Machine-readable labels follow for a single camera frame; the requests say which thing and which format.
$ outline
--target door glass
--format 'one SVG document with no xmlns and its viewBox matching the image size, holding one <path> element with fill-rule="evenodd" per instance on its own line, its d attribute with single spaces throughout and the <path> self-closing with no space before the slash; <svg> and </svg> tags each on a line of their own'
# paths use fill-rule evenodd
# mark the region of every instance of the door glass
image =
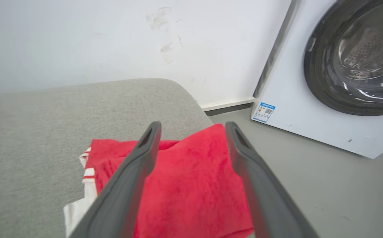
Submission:
<svg viewBox="0 0 383 238">
<path fill-rule="evenodd" d="M 383 99 L 383 5 L 359 17 L 338 41 L 333 68 L 344 88 L 357 89 L 365 101 Z"/>
</svg>

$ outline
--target sticker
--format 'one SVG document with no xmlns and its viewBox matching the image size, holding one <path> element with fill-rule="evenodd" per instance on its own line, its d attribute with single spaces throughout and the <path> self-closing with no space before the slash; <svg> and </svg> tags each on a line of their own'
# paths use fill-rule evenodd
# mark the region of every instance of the sticker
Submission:
<svg viewBox="0 0 383 238">
<path fill-rule="evenodd" d="M 270 115 L 272 115 L 273 110 L 275 110 L 274 106 L 271 106 L 269 104 L 265 104 L 265 103 L 261 102 L 261 105 L 259 106 L 258 110 L 256 111 L 253 119 L 255 119 L 259 122 L 267 122 Z"/>
</svg>

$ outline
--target baseboard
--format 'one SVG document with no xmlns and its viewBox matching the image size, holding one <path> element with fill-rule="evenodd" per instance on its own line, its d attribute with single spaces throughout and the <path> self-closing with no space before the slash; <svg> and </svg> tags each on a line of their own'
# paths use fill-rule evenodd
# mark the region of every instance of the baseboard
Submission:
<svg viewBox="0 0 383 238">
<path fill-rule="evenodd" d="M 216 110 L 220 108 L 225 108 L 225 107 L 232 107 L 232 106 L 237 106 L 241 104 L 247 104 L 254 102 L 255 98 L 247 98 L 247 99 L 240 99 L 240 100 L 235 100 L 235 101 L 227 101 L 227 102 L 222 102 L 222 103 L 217 103 L 217 104 L 210 104 L 210 105 L 203 105 L 201 106 L 203 111 L 209 111 L 209 110 Z"/>
</svg>

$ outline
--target wall stain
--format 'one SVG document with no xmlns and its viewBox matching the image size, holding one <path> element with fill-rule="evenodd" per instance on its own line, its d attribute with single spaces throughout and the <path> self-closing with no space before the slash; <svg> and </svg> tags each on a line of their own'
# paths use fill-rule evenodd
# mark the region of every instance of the wall stain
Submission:
<svg viewBox="0 0 383 238">
<path fill-rule="evenodd" d="M 180 41 L 180 45 L 183 46 L 182 42 L 181 42 L 181 37 L 178 36 L 178 40 Z"/>
<path fill-rule="evenodd" d="M 162 7 L 157 10 L 155 15 L 147 15 L 146 20 L 150 23 L 153 31 L 161 30 L 161 27 L 168 23 L 167 15 L 172 11 L 172 8 Z"/>
<path fill-rule="evenodd" d="M 172 42 L 170 42 L 169 44 L 166 44 L 163 47 L 161 47 L 160 52 L 162 54 L 162 57 L 166 61 L 166 63 L 171 63 L 173 61 L 172 55 L 169 54 L 169 51 L 172 50 L 172 49 L 173 49 Z"/>
</svg>

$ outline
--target white towel with red stripe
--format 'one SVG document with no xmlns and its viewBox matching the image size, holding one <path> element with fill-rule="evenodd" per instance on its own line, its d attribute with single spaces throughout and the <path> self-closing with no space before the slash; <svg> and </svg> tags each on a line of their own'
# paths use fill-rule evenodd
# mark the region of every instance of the white towel with red stripe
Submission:
<svg viewBox="0 0 383 238">
<path fill-rule="evenodd" d="M 83 168 L 86 167 L 86 162 L 89 159 L 89 152 L 91 147 L 87 149 L 82 155 L 80 155 L 80 163 L 83 165 Z M 77 224 L 81 221 L 83 216 L 89 210 L 92 203 L 95 201 L 98 193 L 96 192 L 95 185 L 95 170 L 94 168 L 88 168 L 85 170 L 83 175 L 83 185 L 85 189 L 85 197 L 77 200 L 73 203 L 70 203 L 64 207 L 64 218 L 65 218 L 65 234 L 67 237 L 76 228 Z"/>
</svg>

